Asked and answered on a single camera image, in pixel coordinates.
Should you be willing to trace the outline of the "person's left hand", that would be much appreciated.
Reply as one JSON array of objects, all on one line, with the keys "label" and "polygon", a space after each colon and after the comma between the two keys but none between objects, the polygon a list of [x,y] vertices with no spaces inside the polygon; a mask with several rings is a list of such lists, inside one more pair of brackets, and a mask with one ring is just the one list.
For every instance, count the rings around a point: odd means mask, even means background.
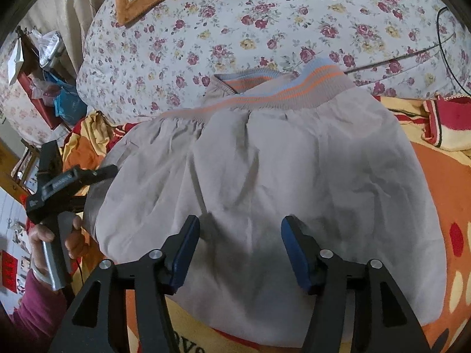
[{"label": "person's left hand", "polygon": [[[84,257],[89,252],[89,244],[85,241],[82,233],[82,219],[71,213],[63,213],[60,220],[61,230],[65,230],[66,238],[63,240],[63,247],[70,259],[75,260]],[[43,275],[48,275],[49,270],[43,250],[43,242],[51,243],[54,234],[43,224],[35,225],[29,231],[29,243],[32,249],[32,260],[38,271]]]}]

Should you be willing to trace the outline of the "maroon left sleeve forearm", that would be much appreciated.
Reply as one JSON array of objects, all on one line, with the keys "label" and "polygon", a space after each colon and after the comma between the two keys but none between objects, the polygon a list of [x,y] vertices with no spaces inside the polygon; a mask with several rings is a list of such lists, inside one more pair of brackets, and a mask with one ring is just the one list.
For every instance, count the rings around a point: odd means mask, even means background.
[{"label": "maroon left sleeve forearm", "polygon": [[1,305],[1,352],[48,352],[66,310],[64,295],[30,270],[19,308],[8,314]]}]

